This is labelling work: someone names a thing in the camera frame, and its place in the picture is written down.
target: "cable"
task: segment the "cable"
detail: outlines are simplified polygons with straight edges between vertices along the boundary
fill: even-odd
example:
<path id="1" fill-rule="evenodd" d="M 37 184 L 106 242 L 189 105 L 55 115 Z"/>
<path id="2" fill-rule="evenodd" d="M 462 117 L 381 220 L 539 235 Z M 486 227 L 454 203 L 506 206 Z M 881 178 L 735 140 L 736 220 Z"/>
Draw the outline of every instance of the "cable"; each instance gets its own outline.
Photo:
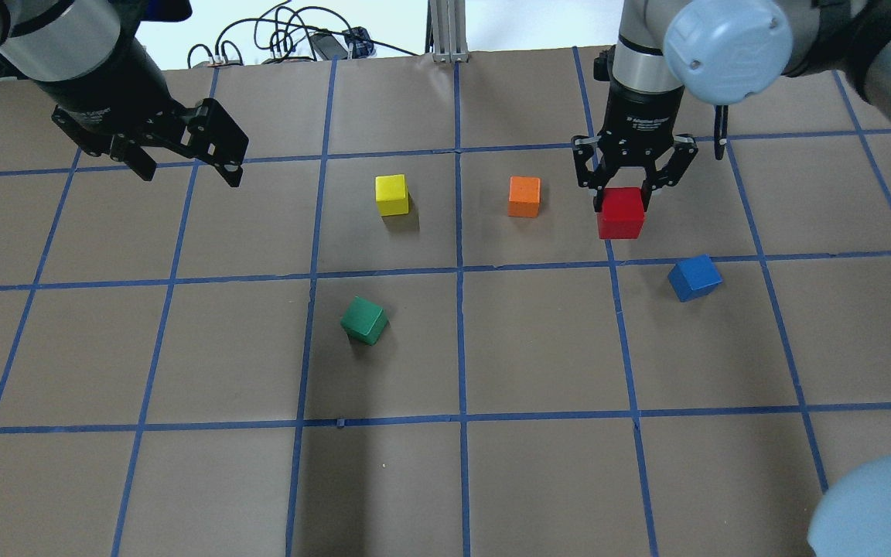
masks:
<path id="1" fill-rule="evenodd" d="M 284 0 L 282 3 L 276 4 L 275 6 L 271 7 L 268 11 L 263 12 L 261 14 L 261 17 L 262 18 L 268 17 L 268 15 L 270 15 L 270 12 L 275 12 L 275 14 L 273 14 L 273 19 L 276 20 L 279 17 L 280 9 L 282 9 L 282 7 L 284 7 L 285 4 L 290 4 L 290 3 L 291 3 L 291 0 Z M 257 22 L 257 24 L 254 25 L 254 45 L 260 50 L 269 50 L 269 46 L 261 46 L 261 45 L 259 45 L 259 42 L 257 41 L 257 38 L 259 36 L 259 24 L 261 24 L 261 22 Z M 279 29 L 279 27 L 280 27 L 280 25 L 277 25 L 277 24 L 278 24 L 278 22 L 275 22 L 275 32 L 276 32 L 276 29 Z"/>
<path id="2" fill-rule="evenodd" d="M 425 52 L 430 53 L 432 51 L 432 43 L 435 41 L 432 38 L 432 3 L 428 3 L 428 10 L 425 11 Z"/>
<path id="3" fill-rule="evenodd" d="M 275 42 L 275 38 L 276 38 L 276 36 L 278 36 L 278 34 L 282 34 L 282 32 L 284 32 L 284 29 L 277 29 L 277 31 L 275 32 L 275 34 L 273 34 L 273 35 L 270 36 L 270 43 L 272 43 L 273 46 L 278 46 L 278 49 L 277 49 L 277 56 L 280 56 L 280 54 L 282 54 L 282 50 L 280 50 L 280 46 L 282 46 L 282 45 L 280 45 L 280 43 Z M 297 47 L 298 47 L 298 45 L 300 45 L 300 43 L 304 43 L 304 42 L 305 42 L 305 39 L 308 39 L 308 32 L 306 31 L 306 32 L 305 32 L 305 35 L 302 36 L 301 39 L 297 39 L 297 41 L 292 41 L 292 42 L 290 43 L 290 45 L 287 45 L 287 38 L 288 38 L 288 35 L 285 34 L 285 36 L 284 36 L 285 41 L 284 41 L 284 46 L 283 46 L 283 53 L 294 53 L 294 49 L 297 49 Z"/>
<path id="4" fill-rule="evenodd" d="M 191 46 L 191 50 L 188 50 L 188 70 L 190 70 L 191 68 L 191 56 L 195 53 L 195 50 L 198 49 L 205 49 L 205 52 L 208 53 L 208 60 L 212 60 L 212 49 L 209 49 L 208 46 L 202 45 L 202 43 L 197 43 L 197 45 Z"/>
<path id="5" fill-rule="evenodd" d="M 223 56 L 223 57 L 226 56 L 226 49 L 225 49 L 225 46 L 226 46 L 226 45 L 232 45 L 232 46 L 233 46 L 233 50 L 236 50 L 236 56 L 238 56 L 238 59 L 240 59 L 240 66 L 244 66 L 244 63 L 243 63 L 243 53 L 240 52 L 240 47 L 236 46 L 236 43 L 233 43 L 232 41 L 223 41 L 223 42 L 222 42 L 222 46 L 223 46 L 223 49 L 222 49 L 222 56 Z"/>
<path id="6" fill-rule="evenodd" d="M 280 11 L 281 11 L 281 10 L 285 10 L 285 11 L 287 11 L 287 12 L 290 12 L 290 13 L 291 13 L 291 20 L 293 20 L 295 17 L 297 17 L 297 18 L 298 18 L 298 21 L 301 22 L 301 25 L 305 25 L 305 20 L 301 18 L 301 15 L 298 15 L 297 12 L 295 12 L 295 11 L 292 10 L 291 8 L 288 8 L 288 7 L 284 6 L 283 4 L 279 4 L 279 5 L 275 6 L 274 8 L 272 8 L 272 10 L 273 10 L 273 33 L 270 35 L 270 38 L 268 39 L 268 45 L 267 45 L 267 46 L 261 46 L 261 45 L 259 45 L 259 42 L 257 41 L 257 26 L 259 25 L 259 22 L 258 22 L 257 25 L 254 26 L 254 44 L 257 45 L 257 48 L 260 49 L 260 50 L 270 50 L 270 53 L 274 53 L 274 52 L 275 52 L 275 47 L 276 47 L 276 46 L 281 46 L 280 43 L 275 43 L 275 37 L 276 37 L 277 35 L 279 35 L 280 32 L 282 32 L 282 30 L 280 29 Z M 283 52 L 288 52 L 288 50 L 292 50 L 292 49 L 293 49 L 293 43 L 294 43 L 294 39 L 291 39 L 291 35 L 290 35 L 290 32 L 289 32 L 289 28 L 287 28 L 287 29 L 284 31 L 284 42 L 283 42 L 283 45 L 282 45 L 282 47 L 283 47 Z M 276 50 L 276 53 L 277 53 L 278 55 L 279 55 L 281 52 L 282 52 L 282 49 L 277 49 L 277 50 Z"/>
<path id="7" fill-rule="evenodd" d="M 329 10 L 329 8 L 323 8 L 322 6 L 305 6 L 304 8 L 299 8 L 298 10 L 294 11 L 294 14 L 295 14 L 295 15 L 300 15 L 301 12 L 307 12 L 308 10 L 318 10 L 318 11 L 321 11 L 321 12 L 326 12 L 326 13 L 335 15 L 337 18 L 340 19 L 340 21 L 343 22 L 343 25 L 346 26 L 346 30 L 347 30 L 347 31 L 350 31 L 350 29 L 353 28 L 353 26 L 350 25 L 350 22 L 346 21 L 346 18 L 344 18 L 342 15 L 337 14 L 337 13 L 334 12 L 333 10 Z"/>
<path id="8" fill-rule="evenodd" d="M 290 54 L 284 54 L 284 57 L 282 57 L 282 59 L 266 60 L 266 61 L 263 61 L 263 63 L 282 63 L 282 61 L 288 61 L 288 60 L 314 61 L 314 60 L 312 60 L 311 56 L 290 56 Z"/>
<path id="9" fill-rule="evenodd" d="M 277 7 L 275 7 L 275 10 L 277 8 L 282 8 L 282 7 L 284 7 L 284 6 L 283 5 L 277 6 Z M 317 10 L 321 10 L 321 11 L 325 11 L 325 12 L 332 12 L 332 10 L 329 10 L 328 8 L 321 8 L 318 6 L 309 6 L 307 8 L 301 8 L 301 10 L 307 10 L 308 8 L 317 9 Z M 329 29 L 323 29 L 323 28 L 312 26 L 312 25 L 295 24 L 293 22 L 293 18 L 294 18 L 294 15 L 291 15 L 291 20 L 287 21 L 287 23 L 284 26 L 285 36 L 288 39 L 290 38 L 290 29 L 291 28 L 304 29 L 306 38 L 308 36 L 308 31 L 331 32 L 332 35 L 351 36 L 349 32 L 330 31 Z M 340 20 L 343 20 L 343 22 L 346 22 L 346 20 L 344 20 L 344 18 L 341 15 L 340 15 Z M 223 52 L 223 50 L 222 50 L 223 36 L 226 35 L 226 32 L 229 32 L 230 29 L 233 29 L 237 25 L 244 24 L 244 22 L 273 22 L 273 24 L 279 25 L 279 21 L 276 18 L 275 19 L 268 19 L 268 18 L 262 18 L 262 17 L 261 18 L 242 18 L 240 20 L 233 21 L 229 25 L 226 25 L 226 27 L 222 29 L 222 32 L 219 32 L 219 36 L 217 36 L 217 38 L 215 39 L 215 56 L 219 56 L 219 54 L 221 54 Z M 275 34 L 271 35 L 271 37 L 275 36 L 277 34 L 277 32 L 279 32 L 279 30 L 275 31 Z M 412 53 L 410 50 L 401 49 L 400 46 L 388 45 L 388 43 L 382 43 L 381 41 L 374 41 L 374 39 L 371 39 L 370 41 L 372 43 L 374 43 L 374 45 L 385 46 L 385 47 L 388 47 L 388 49 L 397 50 L 397 52 L 399 52 L 399 53 L 409 54 L 409 56 L 418 56 L 417 53 Z M 285 56 L 288 56 L 288 54 L 293 53 L 292 51 L 294 49 L 294 46 L 297 45 L 297 43 L 293 43 L 291 49 L 288 50 L 288 52 L 287 52 L 287 54 L 285 54 Z M 198 47 L 198 46 L 192 46 L 191 53 L 193 53 L 193 51 L 196 49 L 196 47 Z"/>

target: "metal frame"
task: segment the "metal frame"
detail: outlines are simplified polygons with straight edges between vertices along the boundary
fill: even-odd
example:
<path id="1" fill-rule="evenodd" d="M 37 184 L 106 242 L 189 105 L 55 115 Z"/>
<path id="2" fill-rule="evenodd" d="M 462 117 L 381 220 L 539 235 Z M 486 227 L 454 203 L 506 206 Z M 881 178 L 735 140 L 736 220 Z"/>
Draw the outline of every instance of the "metal frame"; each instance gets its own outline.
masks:
<path id="1" fill-rule="evenodd" d="M 432 60 L 456 63 L 469 60 L 466 46 L 466 0 L 428 0 L 432 14 Z"/>

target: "green cube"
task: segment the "green cube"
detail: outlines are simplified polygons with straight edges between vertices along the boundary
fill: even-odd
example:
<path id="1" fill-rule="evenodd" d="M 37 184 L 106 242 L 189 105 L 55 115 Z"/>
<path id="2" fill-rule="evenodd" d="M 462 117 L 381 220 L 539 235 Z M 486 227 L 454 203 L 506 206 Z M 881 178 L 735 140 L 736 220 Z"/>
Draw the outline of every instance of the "green cube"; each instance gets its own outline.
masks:
<path id="1" fill-rule="evenodd" d="M 387 325 L 387 314 L 382 307 L 357 296 L 340 324 L 350 337 L 373 346 L 381 338 L 383 328 Z"/>

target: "red cube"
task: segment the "red cube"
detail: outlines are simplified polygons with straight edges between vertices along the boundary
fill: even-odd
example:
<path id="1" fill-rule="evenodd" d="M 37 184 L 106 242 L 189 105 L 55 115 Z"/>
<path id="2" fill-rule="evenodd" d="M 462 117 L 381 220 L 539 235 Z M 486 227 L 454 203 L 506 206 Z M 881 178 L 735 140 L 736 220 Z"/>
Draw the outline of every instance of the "red cube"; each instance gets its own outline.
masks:
<path id="1" fill-rule="evenodd" d="M 644 224 L 644 204 L 640 187 L 604 190 L 604 204 L 597 214 L 601 240 L 633 240 Z"/>

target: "cube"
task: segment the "cube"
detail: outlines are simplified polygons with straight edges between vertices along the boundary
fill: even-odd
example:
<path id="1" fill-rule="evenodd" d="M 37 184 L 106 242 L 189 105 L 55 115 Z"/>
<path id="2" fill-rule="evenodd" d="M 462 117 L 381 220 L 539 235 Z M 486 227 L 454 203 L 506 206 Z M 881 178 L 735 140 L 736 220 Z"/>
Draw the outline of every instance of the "cube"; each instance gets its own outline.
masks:
<path id="1" fill-rule="evenodd" d="M 535 218 L 540 207 L 541 179 L 533 176 L 511 176 L 508 215 Z"/>
<path id="2" fill-rule="evenodd" d="M 724 279 L 710 256 L 703 255 L 677 263 L 669 272 L 669 282 L 679 301 L 689 301 L 714 292 Z"/>
<path id="3" fill-rule="evenodd" d="M 597 214 L 601 240 L 633 240 L 644 225 L 644 202 L 640 187 L 614 187 L 604 190 L 604 201 Z"/>
<path id="4" fill-rule="evenodd" d="M 408 184 L 404 180 L 404 174 L 378 176 L 376 200 L 377 210 L 382 217 L 408 214 Z"/>
<path id="5" fill-rule="evenodd" d="M 354 297 L 340 321 L 346 334 L 368 345 L 375 345 L 387 325 L 387 314 L 372 301 Z"/>

